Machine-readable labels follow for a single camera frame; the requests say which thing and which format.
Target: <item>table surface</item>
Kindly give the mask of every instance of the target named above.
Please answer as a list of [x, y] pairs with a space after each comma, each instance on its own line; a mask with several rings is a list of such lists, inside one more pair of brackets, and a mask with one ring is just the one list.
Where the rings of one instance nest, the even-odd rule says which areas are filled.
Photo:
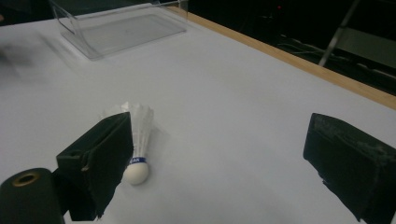
[[0, 182], [55, 170], [104, 110], [141, 103], [150, 176], [121, 182], [101, 223], [358, 223], [303, 159], [311, 114], [396, 147], [396, 111], [210, 29], [92, 62], [56, 21], [1, 27]]

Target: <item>transparent container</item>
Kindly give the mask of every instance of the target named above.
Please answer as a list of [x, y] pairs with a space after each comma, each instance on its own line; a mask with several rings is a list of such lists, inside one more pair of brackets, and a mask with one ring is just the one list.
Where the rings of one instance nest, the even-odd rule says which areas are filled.
[[62, 36], [88, 58], [187, 29], [188, 0], [49, 0]]

